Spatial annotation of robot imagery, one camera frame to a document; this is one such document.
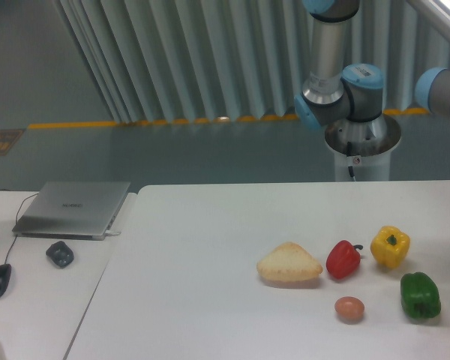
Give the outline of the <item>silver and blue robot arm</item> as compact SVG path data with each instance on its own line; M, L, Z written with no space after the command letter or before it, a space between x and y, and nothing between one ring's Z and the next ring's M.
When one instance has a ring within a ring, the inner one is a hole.
M313 17L310 73L294 98L295 113L309 128L325 129L334 155L336 182L389 180L400 125L384 115L384 76L372 64L344 67L346 30L360 1L302 1ZM450 41L450 1L407 1ZM425 71L415 85L415 100L450 120L450 70Z

